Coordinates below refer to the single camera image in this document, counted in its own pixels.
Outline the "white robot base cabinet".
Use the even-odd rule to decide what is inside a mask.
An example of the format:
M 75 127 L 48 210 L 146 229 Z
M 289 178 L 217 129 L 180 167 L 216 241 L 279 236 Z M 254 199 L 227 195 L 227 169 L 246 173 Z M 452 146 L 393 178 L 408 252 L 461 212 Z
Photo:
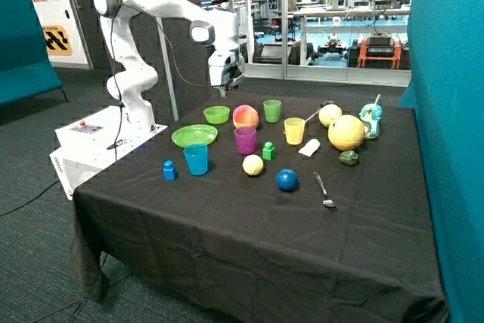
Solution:
M 50 153 L 51 163 L 68 200 L 74 190 L 137 147 L 166 129 L 129 122 L 124 107 L 109 106 L 55 130 L 60 147 Z

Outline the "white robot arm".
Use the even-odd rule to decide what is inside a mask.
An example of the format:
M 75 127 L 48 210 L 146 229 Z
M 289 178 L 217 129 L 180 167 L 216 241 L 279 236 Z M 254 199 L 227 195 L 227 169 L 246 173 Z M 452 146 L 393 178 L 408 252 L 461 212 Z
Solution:
M 215 49 L 208 60 L 209 79 L 222 95 L 244 77 L 245 63 L 233 11 L 208 11 L 188 0 L 94 0 L 94 5 L 110 56 L 125 68 L 110 77 L 107 86 L 109 93 L 122 102 L 123 125 L 130 132 L 149 133 L 156 128 L 152 106 L 141 94 L 157 83 L 158 74 L 138 53 L 129 27 L 135 15 L 189 20 L 192 41 Z

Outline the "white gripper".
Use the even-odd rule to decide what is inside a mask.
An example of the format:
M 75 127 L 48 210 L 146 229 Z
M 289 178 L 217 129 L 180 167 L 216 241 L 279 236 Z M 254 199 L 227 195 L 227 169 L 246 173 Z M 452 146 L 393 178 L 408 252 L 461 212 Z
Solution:
M 215 50 L 208 64 L 210 85 L 220 91 L 221 97 L 236 89 L 245 76 L 244 58 L 238 49 Z

